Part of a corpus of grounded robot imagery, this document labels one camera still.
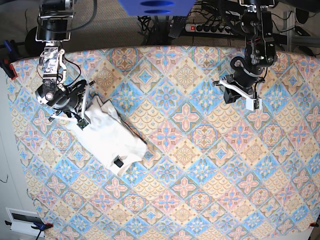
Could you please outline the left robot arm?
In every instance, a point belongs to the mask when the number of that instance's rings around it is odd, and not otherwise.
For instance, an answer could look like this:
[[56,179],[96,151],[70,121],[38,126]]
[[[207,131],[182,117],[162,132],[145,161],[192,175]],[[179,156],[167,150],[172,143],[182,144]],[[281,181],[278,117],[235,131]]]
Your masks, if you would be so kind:
[[240,23],[236,26],[226,15],[225,4],[218,1],[217,8],[222,19],[234,33],[245,39],[244,57],[236,56],[230,61],[234,73],[220,80],[221,85],[234,85],[250,88],[264,79],[263,73],[276,61],[275,39],[273,35],[272,13],[273,0],[241,0],[245,7]]

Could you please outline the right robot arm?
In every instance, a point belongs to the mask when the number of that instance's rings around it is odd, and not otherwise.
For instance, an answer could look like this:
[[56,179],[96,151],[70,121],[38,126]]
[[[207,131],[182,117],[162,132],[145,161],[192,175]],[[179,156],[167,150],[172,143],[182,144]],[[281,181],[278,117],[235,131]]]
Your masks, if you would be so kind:
[[117,117],[115,110],[128,115],[140,127],[154,127],[164,113],[177,107],[177,94],[188,93],[215,68],[221,58],[231,59],[230,48],[197,46],[190,54],[182,46],[153,45],[144,48],[114,48],[106,61],[92,54],[97,67],[91,81],[80,76],[67,81],[67,63],[62,42],[69,40],[74,16],[71,0],[45,0],[37,18],[36,40],[45,44],[39,56],[42,84],[35,91],[37,101],[59,119],[80,128],[90,124],[87,99],[91,86],[110,97],[104,113]]

